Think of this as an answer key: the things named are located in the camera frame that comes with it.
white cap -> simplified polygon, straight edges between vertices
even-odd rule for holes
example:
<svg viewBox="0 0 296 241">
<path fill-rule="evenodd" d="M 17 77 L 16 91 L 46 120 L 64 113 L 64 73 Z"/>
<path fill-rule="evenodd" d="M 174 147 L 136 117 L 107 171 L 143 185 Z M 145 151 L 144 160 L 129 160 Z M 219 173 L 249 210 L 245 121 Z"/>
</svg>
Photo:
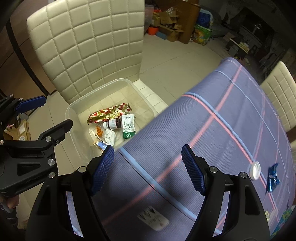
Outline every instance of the white cap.
<svg viewBox="0 0 296 241">
<path fill-rule="evenodd" d="M 103 122 L 103 128 L 104 129 L 108 129 L 108 125 L 107 125 L 108 121 Z"/>
<path fill-rule="evenodd" d="M 258 180 L 261 173 L 261 166 L 259 162 L 254 162 L 250 169 L 250 178 L 252 180 Z"/>
</svg>

purple tablecloth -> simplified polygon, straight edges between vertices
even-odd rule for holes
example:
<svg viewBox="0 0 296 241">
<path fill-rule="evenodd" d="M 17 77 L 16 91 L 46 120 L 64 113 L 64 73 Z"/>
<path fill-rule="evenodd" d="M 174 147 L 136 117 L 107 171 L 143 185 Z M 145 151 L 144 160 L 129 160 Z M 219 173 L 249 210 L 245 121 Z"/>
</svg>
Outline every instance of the purple tablecloth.
<svg viewBox="0 0 296 241">
<path fill-rule="evenodd" d="M 107 180 L 93 199 L 110 239 L 186 239 L 203 197 L 181 160 L 184 144 L 224 173 L 248 173 L 254 161 L 261 164 L 260 179 L 253 184 L 271 216 L 272 233 L 295 196 L 290 145 L 262 89 L 239 62 L 227 58 L 116 151 Z M 266 194 L 268 167 L 276 162 L 280 185 Z M 221 233 L 227 204 L 225 193 L 215 235 Z M 149 206 L 170 221 L 161 231 L 137 217 Z"/>
</svg>

blue shiny wrapper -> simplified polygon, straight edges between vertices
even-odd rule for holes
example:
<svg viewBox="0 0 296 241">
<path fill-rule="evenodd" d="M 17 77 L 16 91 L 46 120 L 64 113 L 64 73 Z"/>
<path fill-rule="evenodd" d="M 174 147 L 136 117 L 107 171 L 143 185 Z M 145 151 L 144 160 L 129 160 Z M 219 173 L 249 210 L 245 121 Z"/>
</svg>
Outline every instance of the blue shiny wrapper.
<svg viewBox="0 0 296 241">
<path fill-rule="evenodd" d="M 268 177 L 267 177 L 267 185 L 266 185 L 266 192 L 273 192 L 276 186 L 279 185 L 279 179 L 277 178 L 277 171 L 276 168 L 279 164 L 275 163 L 271 167 L 268 168 Z"/>
</svg>

clear plastic container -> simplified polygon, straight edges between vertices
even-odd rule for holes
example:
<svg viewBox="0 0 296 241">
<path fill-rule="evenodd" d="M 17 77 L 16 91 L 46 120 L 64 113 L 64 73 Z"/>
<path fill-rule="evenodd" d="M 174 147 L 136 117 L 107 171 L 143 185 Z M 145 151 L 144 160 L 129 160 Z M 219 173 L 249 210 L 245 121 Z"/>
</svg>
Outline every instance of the clear plastic container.
<svg viewBox="0 0 296 241">
<path fill-rule="evenodd" d="M 134 84 L 126 79 L 113 80 L 74 101 L 66 110 L 65 119 L 73 121 L 70 136 L 79 158 L 85 165 L 94 157 L 100 156 L 102 151 L 94 145 L 97 141 L 96 124 L 87 124 L 89 115 L 95 111 L 111 106 L 127 103 L 135 114 L 135 128 L 138 132 L 147 125 L 156 112 L 151 104 L 143 97 Z M 117 149 L 128 140 L 124 140 L 122 129 L 116 130 L 114 148 Z"/>
</svg>

white and green packet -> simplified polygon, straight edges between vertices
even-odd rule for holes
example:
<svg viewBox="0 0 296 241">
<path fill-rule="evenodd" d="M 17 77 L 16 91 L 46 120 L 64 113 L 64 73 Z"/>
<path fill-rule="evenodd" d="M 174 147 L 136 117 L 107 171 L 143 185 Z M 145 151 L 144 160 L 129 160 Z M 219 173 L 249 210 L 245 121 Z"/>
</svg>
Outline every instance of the white and green packet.
<svg viewBox="0 0 296 241">
<path fill-rule="evenodd" d="M 134 117 L 135 117 L 134 114 L 121 116 L 124 139 L 129 139 L 136 134 L 136 129 L 135 129 L 134 121 L 133 121 Z"/>
</svg>

